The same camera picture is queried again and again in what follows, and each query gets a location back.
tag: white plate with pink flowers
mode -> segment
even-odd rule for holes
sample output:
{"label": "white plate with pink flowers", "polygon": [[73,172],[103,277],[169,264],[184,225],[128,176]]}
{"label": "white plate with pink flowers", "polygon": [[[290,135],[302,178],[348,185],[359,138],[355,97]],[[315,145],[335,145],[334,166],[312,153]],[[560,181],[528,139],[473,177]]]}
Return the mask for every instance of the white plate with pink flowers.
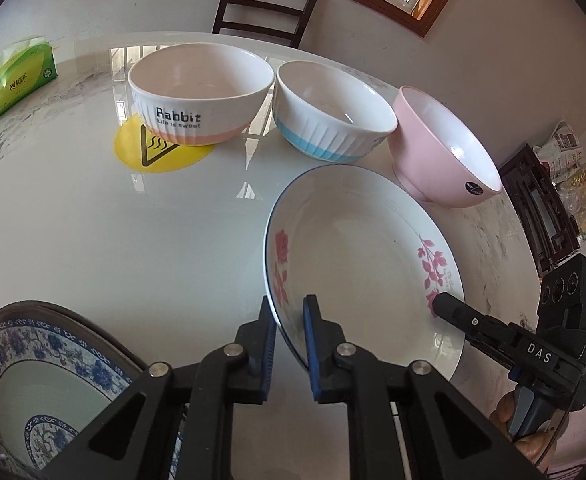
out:
{"label": "white plate with pink flowers", "polygon": [[264,236],[273,316],[306,366],[302,302],[380,360],[433,364],[447,379],[464,334],[433,314],[438,292],[464,300],[453,254],[424,209],[373,171],[327,165],[303,173],[277,199]]}

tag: bowl rim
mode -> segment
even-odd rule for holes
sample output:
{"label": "bowl rim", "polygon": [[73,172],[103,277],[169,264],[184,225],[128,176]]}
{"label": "bowl rim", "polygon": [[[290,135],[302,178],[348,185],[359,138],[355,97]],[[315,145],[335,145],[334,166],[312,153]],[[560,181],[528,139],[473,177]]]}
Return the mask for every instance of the bowl rim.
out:
{"label": "bowl rim", "polygon": [[[371,90],[374,93],[374,95],[378,99],[381,100],[381,102],[383,102],[387,105],[387,107],[390,109],[391,115],[393,117],[395,117],[395,126],[389,130],[374,130],[371,128],[365,128],[363,126],[358,126],[356,124],[349,124],[345,121],[337,119],[337,118],[333,117],[332,115],[326,113],[325,111],[320,110],[320,108],[313,106],[311,103],[309,103],[308,101],[302,99],[299,95],[297,95],[288,85],[286,85],[286,83],[284,81],[282,81],[282,78],[279,74],[279,71],[282,69],[282,67],[284,67],[286,65],[291,65],[293,63],[322,66],[332,72],[337,72],[337,73],[343,74],[343,75],[347,76],[347,78],[351,78],[351,79],[355,80],[356,82],[358,82],[358,84],[364,85],[366,88]],[[275,79],[276,79],[276,83],[278,85],[282,86],[282,88],[284,88],[286,91],[288,91],[289,94],[292,95],[297,102],[300,102],[308,107],[313,108],[313,110],[316,111],[317,113],[319,113],[324,119],[326,119],[332,123],[339,124],[340,127],[342,127],[342,128],[352,130],[354,133],[375,134],[376,136],[380,136],[380,135],[389,136],[397,129],[397,126],[398,126],[397,115],[396,115],[395,111],[393,110],[393,106],[386,99],[384,99],[374,88],[372,88],[371,86],[364,83],[364,81],[356,78],[354,75],[351,75],[347,72],[344,72],[343,70],[341,70],[339,68],[336,68],[336,67],[331,66],[329,64],[321,63],[318,61],[310,61],[310,60],[306,60],[306,59],[292,59],[292,60],[286,61],[286,62],[282,63],[280,66],[278,66],[278,69],[275,71]]]}
{"label": "bowl rim", "polygon": [[435,139],[435,141],[442,147],[444,148],[444,150],[446,150],[447,152],[450,153],[450,150],[444,145],[444,143],[439,140],[438,136],[436,136],[431,129],[426,126],[426,123],[424,123],[424,121],[422,121],[422,118],[420,118],[419,115],[417,115],[417,112],[413,109],[413,107],[411,105],[409,105],[409,102],[406,100],[406,96],[404,96],[404,89],[410,89],[410,90],[415,90],[416,92],[419,92],[420,94],[424,94],[426,95],[426,97],[433,99],[433,101],[438,102],[440,105],[442,105],[446,110],[448,110],[449,113],[453,114],[453,116],[455,116],[463,125],[464,127],[470,132],[470,134],[475,138],[475,140],[477,140],[477,142],[479,142],[480,146],[482,147],[482,149],[484,150],[484,153],[486,153],[486,156],[489,158],[489,160],[492,162],[493,167],[495,168],[495,173],[498,176],[498,180],[500,182],[500,187],[499,189],[495,189],[491,186],[489,186],[488,184],[486,184],[486,182],[484,182],[483,179],[481,179],[479,176],[477,176],[476,174],[473,173],[473,171],[471,171],[461,160],[459,160],[457,158],[457,156],[453,155],[453,158],[455,158],[455,160],[457,161],[457,163],[464,168],[465,170],[468,171],[468,173],[470,173],[471,175],[473,175],[477,180],[479,180],[482,184],[484,184],[484,186],[486,186],[488,189],[490,189],[492,192],[494,192],[495,194],[499,194],[504,190],[504,185],[502,184],[502,177],[500,176],[500,171],[497,168],[497,165],[495,164],[495,161],[492,160],[492,156],[489,155],[489,152],[486,151],[486,148],[484,148],[484,145],[480,142],[480,139],[477,138],[477,136],[473,133],[473,130],[471,130],[471,128],[469,128],[468,126],[466,126],[466,123],[461,120],[459,117],[457,117],[457,115],[455,115],[446,105],[442,104],[439,100],[435,99],[435,97],[433,97],[430,94],[427,94],[425,91],[420,90],[419,88],[415,88],[415,86],[411,86],[411,85],[402,85],[400,86],[400,90],[399,92],[397,92],[397,97],[395,98],[395,101],[397,101],[398,99],[401,98],[401,100],[404,102],[404,104],[406,104],[407,108],[409,108],[409,110],[411,111],[411,113],[413,114],[413,116],[420,121],[420,123],[422,124],[422,126],[424,126],[424,128],[426,129],[426,131],[428,131],[429,134],[431,134],[431,137],[433,137],[433,139]]}
{"label": "bowl rim", "polygon": [[[422,207],[422,205],[420,205],[420,203],[417,202],[417,200],[415,200],[404,189],[402,189],[402,187],[398,186],[396,183],[394,183],[392,180],[390,180],[389,178],[385,177],[384,175],[382,175],[380,173],[377,173],[377,171],[369,170],[369,168],[364,168],[363,166],[357,166],[356,164],[335,164],[335,163],[332,163],[332,164],[331,163],[329,163],[329,164],[320,164],[319,166],[316,166],[314,168],[310,168],[310,169],[308,169],[306,171],[303,171],[297,177],[295,177],[294,179],[292,179],[288,184],[286,184],[286,186],[284,187],[284,189],[282,189],[282,191],[280,191],[278,197],[276,198],[275,202],[273,203],[273,206],[271,207],[271,211],[269,212],[269,219],[266,222],[266,227],[264,229],[264,235],[262,237],[262,276],[264,278],[264,285],[265,285],[265,288],[266,288],[266,297],[267,297],[267,300],[269,301],[269,308],[271,310],[271,315],[273,316],[273,320],[275,321],[275,324],[278,326],[279,333],[283,337],[284,342],[286,343],[286,345],[289,347],[289,351],[293,354],[293,357],[295,358],[295,360],[307,372],[308,372],[308,364],[305,363],[304,360],[297,353],[297,350],[295,349],[295,345],[293,344],[293,342],[291,341],[291,338],[289,337],[289,335],[284,330],[284,327],[282,326],[282,322],[281,322],[281,319],[279,318],[279,314],[278,314],[277,308],[275,307],[275,300],[273,299],[273,294],[271,292],[271,281],[269,280],[269,272],[268,272],[268,268],[267,268],[267,257],[268,257],[268,253],[269,253],[269,248],[268,248],[268,245],[267,245],[267,239],[269,237],[269,232],[271,230],[271,222],[273,221],[273,215],[275,213],[275,209],[277,208],[279,202],[282,200],[282,197],[284,197],[284,194],[287,192],[287,190],[291,186],[293,186],[293,184],[295,184],[299,179],[301,179],[302,177],[304,177],[307,173],[311,173],[312,171],[316,171],[316,170],[325,169],[325,168],[328,168],[330,166],[337,166],[339,168],[352,167],[352,168],[357,168],[358,170],[364,170],[364,171],[368,171],[369,173],[374,173],[375,175],[377,175],[377,176],[379,176],[379,177],[387,180],[390,184],[393,184],[401,193],[406,194],[406,196],[410,200],[413,200],[413,202],[415,202],[415,204],[417,205],[417,207],[419,207],[420,209],[422,209],[422,211],[424,211],[424,214],[433,222],[433,225],[435,225],[436,229],[441,234],[441,236],[442,236],[442,238],[444,240],[444,243],[446,244],[446,247],[450,251],[450,255],[452,257],[453,264],[455,265],[455,269],[457,269],[457,274],[459,275],[459,289],[460,289],[460,292],[461,292],[461,295],[462,295],[462,301],[466,301],[465,300],[466,294],[464,292],[464,282],[462,280],[462,274],[459,272],[459,266],[457,265],[457,260],[455,259],[455,254],[453,254],[453,250],[450,248],[450,245],[448,243],[448,240],[446,240],[446,237],[444,236],[444,233],[442,233],[442,231],[439,229],[439,226],[435,223],[435,221],[433,221],[433,219],[431,219],[431,216],[426,212],[426,209],[424,209]],[[464,352],[464,345],[462,345],[462,349],[460,350],[460,352],[458,354],[457,362],[455,363],[454,373],[457,370],[457,367],[459,366],[459,362],[460,362],[460,359],[462,358],[463,352]]]}
{"label": "bowl rim", "polygon": [[[189,47],[192,45],[215,46],[217,48],[222,47],[222,48],[226,48],[227,50],[239,50],[241,52],[245,52],[247,54],[250,54],[251,57],[258,60],[258,62],[262,62],[263,65],[268,67],[268,69],[271,71],[271,79],[267,85],[262,86],[262,88],[255,90],[253,92],[247,92],[244,94],[233,95],[233,96],[229,96],[229,97],[203,97],[203,98],[171,97],[171,96],[166,96],[166,95],[162,95],[162,94],[155,94],[153,92],[149,92],[148,90],[145,90],[144,88],[140,88],[140,86],[138,86],[137,84],[135,84],[133,82],[131,75],[134,73],[135,68],[140,64],[140,62],[142,62],[142,60],[148,59],[149,57],[154,56],[155,54],[159,54],[160,52],[168,50],[170,48],[184,48],[184,47]],[[161,48],[160,50],[156,50],[155,52],[151,52],[150,54],[147,54],[145,57],[141,57],[140,59],[138,59],[135,62],[135,64],[131,67],[131,69],[129,70],[129,73],[127,75],[127,81],[129,83],[129,85],[131,86],[131,88],[135,92],[138,92],[139,94],[142,94],[146,97],[152,97],[154,99],[165,99],[167,101],[176,102],[176,103],[214,102],[214,101],[228,101],[228,100],[234,100],[234,99],[241,99],[241,98],[249,97],[249,96],[252,96],[255,94],[259,94],[260,92],[264,92],[265,90],[268,90],[271,87],[271,85],[273,85],[274,79],[275,79],[275,71],[273,70],[273,67],[269,64],[268,61],[266,61],[264,58],[258,56],[256,53],[251,52],[249,50],[245,50],[244,48],[240,48],[238,46],[228,45],[225,43],[212,43],[211,41],[193,41],[191,43],[178,43],[178,44],[166,46],[164,48]]]}

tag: bowl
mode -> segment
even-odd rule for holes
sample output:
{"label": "bowl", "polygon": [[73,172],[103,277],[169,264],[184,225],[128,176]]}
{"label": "bowl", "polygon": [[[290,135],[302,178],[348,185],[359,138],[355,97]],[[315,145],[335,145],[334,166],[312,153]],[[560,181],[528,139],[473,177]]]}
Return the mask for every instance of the bowl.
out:
{"label": "bowl", "polygon": [[203,146],[230,139],[253,121],[273,83],[261,57],[234,46],[186,43],[140,59],[129,84],[154,135]]}
{"label": "bowl", "polygon": [[273,119],[298,150],[328,162],[355,162],[397,127],[393,109],[374,89],[312,61],[278,68]]}
{"label": "bowl", "polygon": [[425,359],[452,376],[464,333],[431,303],[438,292],[464,298],[462,280],[438,227],[399,186],[347,164],[309,170],[277,199],[263,250],[273,315],[302,365],[302,302],[315,294],[323,318],[378,359]]}
{"label": "bowl", "polygon": [[[0,309],[0,467],[20,478],[44,468],[146,365],[63,307],[20,301]],[[176,442],[170,476],[177,471]]]}
{"label": "bowl", "polygon": [[502,179],[490,155],[443,104],[403,86],[393,110],[399,123],[388,138],[393,171],[414,199],[468,207],[502,192]]}

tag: chair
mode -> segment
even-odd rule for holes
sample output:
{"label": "chair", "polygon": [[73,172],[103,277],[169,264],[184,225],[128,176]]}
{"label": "chair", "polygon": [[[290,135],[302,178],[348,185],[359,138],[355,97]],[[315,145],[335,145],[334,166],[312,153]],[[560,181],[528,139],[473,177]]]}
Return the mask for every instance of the chair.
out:
{"label": "chair", "polygon": [[[317,0],[307,0],[303,9],[295,9],[293,7],[286,7],[282,5],[263,2],[260,0],[220,0],[217,8],[217,15],[213,24],[213,33],[219,34],[223,28],[229,30],[241,30],[243,32],[250,32],[253,34],[263,34],[273,38],[281,38],[289,41],[289,46],[298,48],[299,42],[302,40],[305,29],[307,28],[308,20],[311,17],[313,8]],[[228,5],[253,7],[255,9],[270,10],[272,12],[279,12],[298,18],[295,32],[285,32],[276,28],[260,27],[258,25],[250,25],[248,23],[227,22],[224,20],[225,12],[227,12]]]}

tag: pink bowl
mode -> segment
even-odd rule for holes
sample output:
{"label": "pink bowl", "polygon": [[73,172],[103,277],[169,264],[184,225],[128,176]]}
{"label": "pink bowl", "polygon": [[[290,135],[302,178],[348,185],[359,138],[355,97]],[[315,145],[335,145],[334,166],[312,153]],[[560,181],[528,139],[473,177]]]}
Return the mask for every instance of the pink bowl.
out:
{"label": "pink bowl", "polygon": [[502,192],[490,155],[442,103],[403,86],[393,110],[399,124],[388,137],[393,171],[415,200],[468,207]]}

